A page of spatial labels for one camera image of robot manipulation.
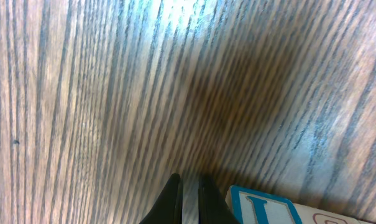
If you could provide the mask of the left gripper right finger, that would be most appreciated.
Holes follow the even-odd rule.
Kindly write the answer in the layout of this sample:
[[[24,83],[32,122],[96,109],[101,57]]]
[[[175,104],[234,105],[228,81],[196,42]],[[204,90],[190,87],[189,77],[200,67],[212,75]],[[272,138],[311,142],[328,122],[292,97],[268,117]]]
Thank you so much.
[[[209,175],[199,180],[198,203],[199,224],[239,224]]]

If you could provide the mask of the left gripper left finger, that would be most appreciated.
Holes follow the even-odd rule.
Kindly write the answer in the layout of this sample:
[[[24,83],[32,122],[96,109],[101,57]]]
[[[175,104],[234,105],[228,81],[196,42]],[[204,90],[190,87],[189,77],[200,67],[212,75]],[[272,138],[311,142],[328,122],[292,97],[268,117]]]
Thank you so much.
[[[140,224],[181,224],[182,208],[183,181],[174,173]]]

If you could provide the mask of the hammer picture wooden block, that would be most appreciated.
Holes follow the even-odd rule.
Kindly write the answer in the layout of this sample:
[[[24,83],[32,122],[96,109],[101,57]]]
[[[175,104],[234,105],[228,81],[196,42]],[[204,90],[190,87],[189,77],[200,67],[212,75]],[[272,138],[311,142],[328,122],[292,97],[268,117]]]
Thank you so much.
[[[303,224],[371,224],[337,213],[294,203]]]

